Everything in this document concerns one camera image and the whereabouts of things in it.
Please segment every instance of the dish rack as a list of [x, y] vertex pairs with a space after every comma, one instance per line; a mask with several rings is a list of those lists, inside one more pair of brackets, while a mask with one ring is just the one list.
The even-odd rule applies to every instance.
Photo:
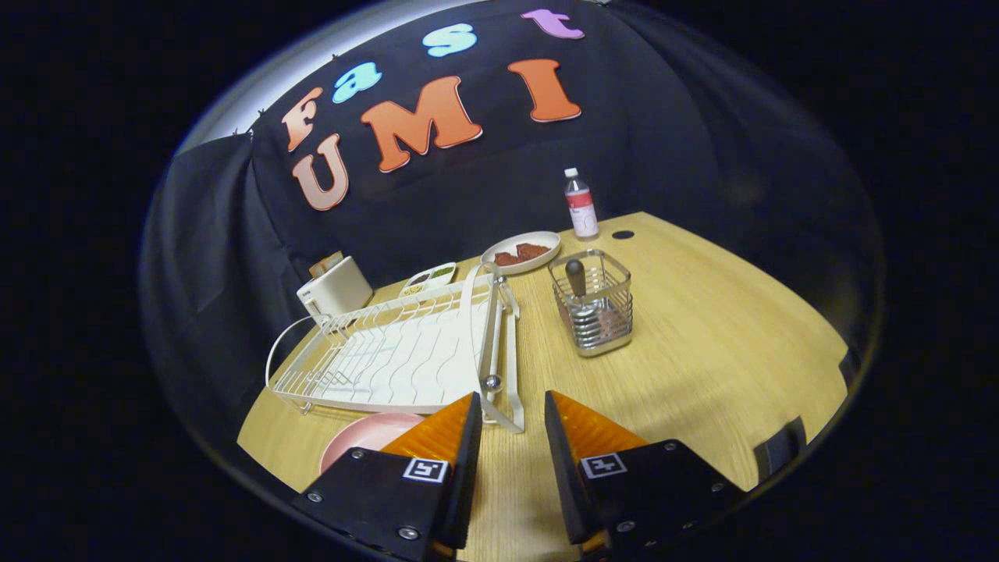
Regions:
[[[582, 296], [575, 295], [564, 274], [564, 265], [570, 260], [582, 264]], [[617, 260], [600, 250], [587, 249], [550, 262], [548, 273], [558, 312], [577, 354], [592, 357], [631, 341], [631, 272]]]
[[[516, 320], [520, 309], [495, 264], [476, 265], [461, 283], [422, 291], [361, 310], [302, 318], [278, 336], [265, 384], [303, 415], [316, 405], [370, 412], [433, 414], [469, 392], [485, 400], [483, 419], [523, 431], [516, 391]], [[318, 327], [271, 376], [275, 350], [297, 324]], [[500, 332], [505, 332], [506, 397], [511, 416], [495, 405], [500, 386]]]

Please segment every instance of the wooden table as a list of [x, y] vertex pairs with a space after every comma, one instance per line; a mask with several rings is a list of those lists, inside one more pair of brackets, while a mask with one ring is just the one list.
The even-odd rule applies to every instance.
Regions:
[[[618, 230], [634, 236], [612, 238]], [[579, 357], [547, 269], [509, 277], [521, 307], [517, 369], [526, 430], [513, 435], [483, 427], [462, 560], [575, 559], [544, 431], [548, 389], [648, 442], [681, 440], [743, 490], [758, 482], [754, 446], [797, 416], [811, 440], [846, 397], [838, 370], [846, 344], [811, 306], [741, 258], [645, 213], [601, 221], [599, 238], [587, 244], [571, 231], [561, 237], [559, 255], [598, 248], [631, 271], [633, 339], [607, 354]], [[455, 280], [479, 259], [460, 262]], [[372, 303], [398, 297], [403, 285], [379, 289]], [[364, 415], [316, 406], [303, 416], [265, 388], [239, 444], [302, 491], [319, 476], [333, 436]]]

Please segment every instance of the black handle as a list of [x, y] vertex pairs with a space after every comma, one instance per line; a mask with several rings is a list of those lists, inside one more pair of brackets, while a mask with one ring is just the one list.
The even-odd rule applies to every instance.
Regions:
[[568, 277], [568, 284], [572, 286], [572, 293], [576, 298], [586, 294], [586, 276], [583, 274], [582, 263], [579, 260], [568, 260], [565, 264], [565, 276]]

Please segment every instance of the white toaster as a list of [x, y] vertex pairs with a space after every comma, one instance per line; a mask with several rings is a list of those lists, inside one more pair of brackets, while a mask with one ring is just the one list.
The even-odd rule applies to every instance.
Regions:
[[[337, 316], [364, 308], [375, 292], [361, 274], [357, 262], [348, 256], [323, 275], [298, 290], [299, 300], [310, 315]], [[325, 320], [316, 318], [322, 325]]]

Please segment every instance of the purple letter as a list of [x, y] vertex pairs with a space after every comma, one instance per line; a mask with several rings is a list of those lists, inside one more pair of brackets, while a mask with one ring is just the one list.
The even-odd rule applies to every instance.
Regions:
[[578, 29], [569, 29], [562, 25], [562, 22], [558, 21], [567, 20], [568, 16], [565, 14], [552, 14], [550, 10], [542, 8], [533, 12], [520, 14], [520, 17], [534, 20], [537, 27], [541, 28], [541, 31], [559, 39], [582, 39], [583, 37], [582, 32]]

